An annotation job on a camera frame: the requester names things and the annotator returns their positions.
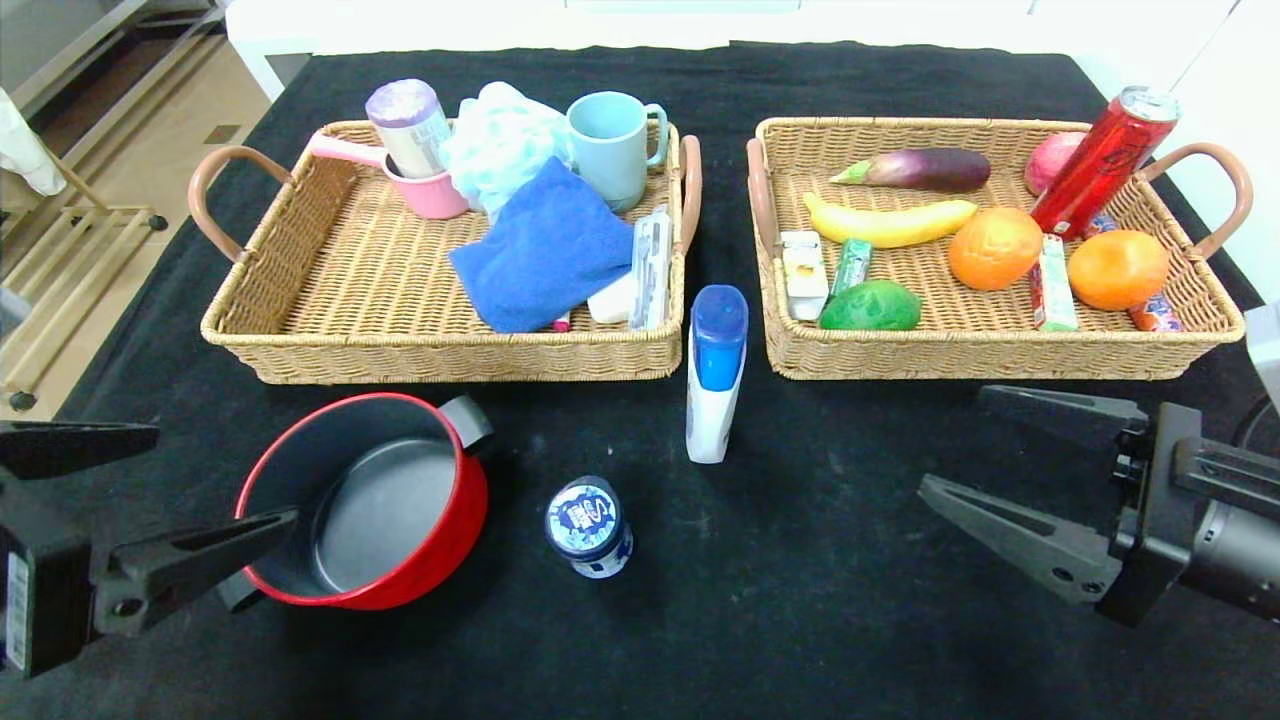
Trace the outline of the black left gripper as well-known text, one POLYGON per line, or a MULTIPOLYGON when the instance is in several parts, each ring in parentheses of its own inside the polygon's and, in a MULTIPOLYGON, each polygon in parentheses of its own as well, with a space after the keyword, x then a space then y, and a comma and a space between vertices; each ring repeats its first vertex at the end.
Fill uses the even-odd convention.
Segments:
POLYGON ((137 423, 1 423, 5 671, 31 679, 76 660, 90 635, 141 635, 293 533, 300 511, 278 509, 118 544, 93 577, 91 609, 87 534, 23 480, 141 455, 159 437, 156 427, 137 423))

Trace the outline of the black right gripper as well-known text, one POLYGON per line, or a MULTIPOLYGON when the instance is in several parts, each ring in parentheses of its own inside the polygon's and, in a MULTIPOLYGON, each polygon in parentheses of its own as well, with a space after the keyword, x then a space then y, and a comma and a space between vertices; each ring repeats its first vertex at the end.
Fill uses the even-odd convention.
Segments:
POLYGON ((1275 457, 1203 437, 1201 411, 1175 404, 1160 406, 1151 442, 1149 416, 1132 400, 984 386, 978 404, 1082 448, 1142 457, 1135 505, 1123 509, 1111 550, 1093 528, 925 474, 918 493, 938 515, 1059 598, 1097 603, 1124 626, 1140 625, 1176 584, 1277 624, 1275 457))

